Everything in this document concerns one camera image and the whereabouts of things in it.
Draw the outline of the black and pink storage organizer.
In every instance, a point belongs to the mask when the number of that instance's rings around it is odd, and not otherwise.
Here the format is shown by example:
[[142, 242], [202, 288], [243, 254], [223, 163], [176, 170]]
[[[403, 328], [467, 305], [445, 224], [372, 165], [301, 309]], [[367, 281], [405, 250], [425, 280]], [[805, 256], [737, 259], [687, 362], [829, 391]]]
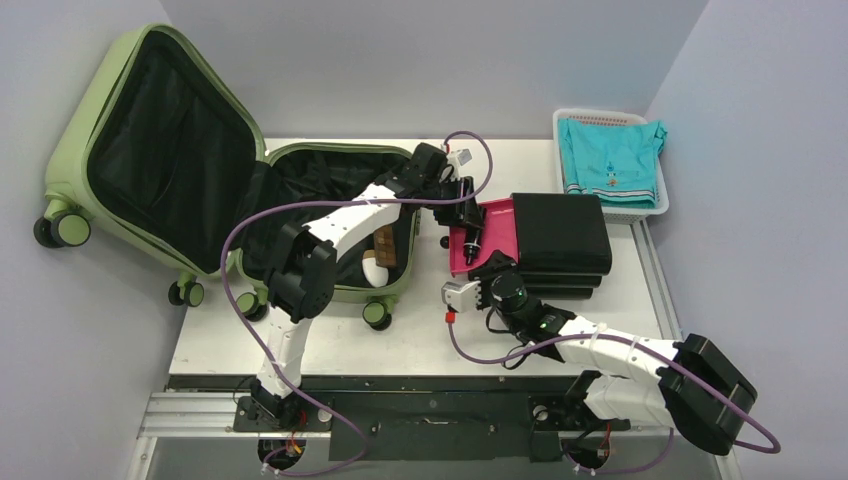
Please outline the black and pink storage organizer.
[[499, 250], [514, 259], [528, 291], [545, 299], [585, 300], [612, 268], [613, 254], [600, 200], [593, 195], [514, 193], [483, 202], [479, 257], [463, 256], [464, 228], [440, 240], [450, 273], [465, 277]]

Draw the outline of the white brown cosmetic palette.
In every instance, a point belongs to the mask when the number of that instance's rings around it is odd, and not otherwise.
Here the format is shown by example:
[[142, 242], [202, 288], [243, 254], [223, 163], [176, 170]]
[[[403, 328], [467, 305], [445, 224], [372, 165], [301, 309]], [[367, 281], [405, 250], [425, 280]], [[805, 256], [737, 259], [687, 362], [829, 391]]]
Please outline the white brown cosmetic palette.
[[397, 267], [397, 249], [391, 225], [378, 228], [370, 246], [362, 255], [362, 270], [367, 282], [374, 288], [387, 286], [391, 270]]

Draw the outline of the white perforated plastic basket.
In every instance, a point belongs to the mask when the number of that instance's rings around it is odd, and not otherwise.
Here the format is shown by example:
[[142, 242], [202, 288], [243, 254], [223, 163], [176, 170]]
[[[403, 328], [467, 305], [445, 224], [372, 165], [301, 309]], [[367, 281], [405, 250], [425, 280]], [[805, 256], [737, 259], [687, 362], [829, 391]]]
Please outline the white perforated plastic basket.
[[[639, 115], [617, 111], [593, 110], [587, 108], [561, 108], [555, 111], [552, 118], [554, 144], [558, 158], [560, 184], [562, 191], [565, 194], [568, 193], [565, 192], [565, 168], [563, 166], [562, 155], [560, 152], [557, 127], [559, 120], [568, 118], [577, 119], [586, 124], [602, 126], [627, 126], [650, 123]], [[653, 208], [640, 208], [636, 204], [611, 205], [602, 201], [597, 196], [601, 201], [602, 211], [606, 220], [614, 223], [632, 224], [649, 216], [662, 215], [668, 211], [670, 200], [665, 185], [662, 166], [660, 164], [660, 156], [658, 165], [659, 200], [656, 206]]]

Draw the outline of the teal garment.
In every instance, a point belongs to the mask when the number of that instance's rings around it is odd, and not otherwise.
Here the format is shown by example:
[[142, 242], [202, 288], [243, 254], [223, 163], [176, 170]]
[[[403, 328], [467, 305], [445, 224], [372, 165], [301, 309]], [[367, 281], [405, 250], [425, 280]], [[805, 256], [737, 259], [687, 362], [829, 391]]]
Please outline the teal garment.
[[558, 121], [557, 131], [566, 193], [596, 195], [611, 205], [656, 206], [663, 122], [602, 126], [568, 118]]

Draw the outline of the green hard-shell suitcase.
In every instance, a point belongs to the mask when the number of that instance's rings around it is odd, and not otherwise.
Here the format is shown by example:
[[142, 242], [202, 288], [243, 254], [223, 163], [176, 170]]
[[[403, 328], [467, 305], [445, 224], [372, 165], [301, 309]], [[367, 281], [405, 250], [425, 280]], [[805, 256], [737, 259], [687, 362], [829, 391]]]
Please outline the green hard-shell suitcase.
[[197, 307], [204, 281], [227, 270], [248, 290], [248, 320], [269, 310], [263, 285], [276, 237], [350, 200], [410, 160], [385, 145], [301, 142], [268, 149], [250, 113], [177, 29], [148, 24], [109, 47], [45, 173], [33, 226], [49, 249], [86, 243], [94, 228], [179, 276], [175, 306]]

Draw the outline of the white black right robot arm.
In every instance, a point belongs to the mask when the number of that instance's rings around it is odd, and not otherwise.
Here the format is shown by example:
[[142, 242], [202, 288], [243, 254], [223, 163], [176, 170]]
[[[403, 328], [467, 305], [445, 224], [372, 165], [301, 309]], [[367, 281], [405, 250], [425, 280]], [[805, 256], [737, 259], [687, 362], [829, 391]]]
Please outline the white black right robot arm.
[[500, 251], [471, 270], [468, 280], [478, 308], [492, 309], [529, 354], [582, 368], [582, 380], [563, 402], [572, 424], [628, 420], [668, 427], [719, 456], [736, 444], [758, 392], [708, 338], [628, 334], [545, 303]]

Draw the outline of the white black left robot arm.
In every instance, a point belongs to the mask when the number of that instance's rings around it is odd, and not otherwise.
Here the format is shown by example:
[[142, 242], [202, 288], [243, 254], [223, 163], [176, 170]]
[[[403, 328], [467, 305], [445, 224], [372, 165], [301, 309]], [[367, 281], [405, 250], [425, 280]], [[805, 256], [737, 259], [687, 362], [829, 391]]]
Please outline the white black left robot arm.
[[433, 210], [441, 225], [482, 228], [481, 215], [471, 212], [486, 185], [475, 184], [470, 176], [456, 177], [448, 165], [441, 149], [420, 144], [411, 157], [368, 177], [344, 170], [341, 177], [348, 188], [339, 198], [281, 204], [240, 223], [245, 229], [283, 211], [329, 211], [311, 222], [282, 225], [266, 259], [267, 303], [288, 316], [273, 321], [268, 339], [260, 343], [266, 359], [251, 386], [259, 416], [272, 429], [291, 427], [304, 402], [321, 405], [299, 388], [301, 364], [312, 320], [329, 304], [338, 284], [339, 258], [381, 227], [421, 207]]

